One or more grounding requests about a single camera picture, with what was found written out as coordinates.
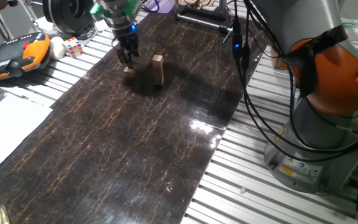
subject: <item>sticker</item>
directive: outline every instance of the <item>sticker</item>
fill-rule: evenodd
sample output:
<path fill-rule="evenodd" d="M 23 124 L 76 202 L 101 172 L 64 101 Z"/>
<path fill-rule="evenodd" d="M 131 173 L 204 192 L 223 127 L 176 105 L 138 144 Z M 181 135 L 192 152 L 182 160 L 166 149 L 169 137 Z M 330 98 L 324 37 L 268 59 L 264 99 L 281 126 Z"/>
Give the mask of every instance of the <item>sticker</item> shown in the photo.
<path fill-rule="evenodd" d="M 311 184 L 317 182 L 322 169 L 322 166 L 312 165 L 289 157 L 286 157 L 280 166 L 280 170 L 286 175 Z"/>

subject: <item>table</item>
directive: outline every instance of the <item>table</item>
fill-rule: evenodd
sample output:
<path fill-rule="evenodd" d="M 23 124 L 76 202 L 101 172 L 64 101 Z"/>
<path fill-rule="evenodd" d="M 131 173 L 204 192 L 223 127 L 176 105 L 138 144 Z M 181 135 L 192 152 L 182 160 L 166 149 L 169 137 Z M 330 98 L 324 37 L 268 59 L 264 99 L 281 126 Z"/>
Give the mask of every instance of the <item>table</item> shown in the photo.
<path fill-rule="evenodd" d="M 0 166 L 12 223 L 180 222 L 241 86 L 231 42 L 216 30 L 149 14 L 139 34 L 132 81 L 110 51 Z M 154 54 L 164 55 L 162 88 Z"/>

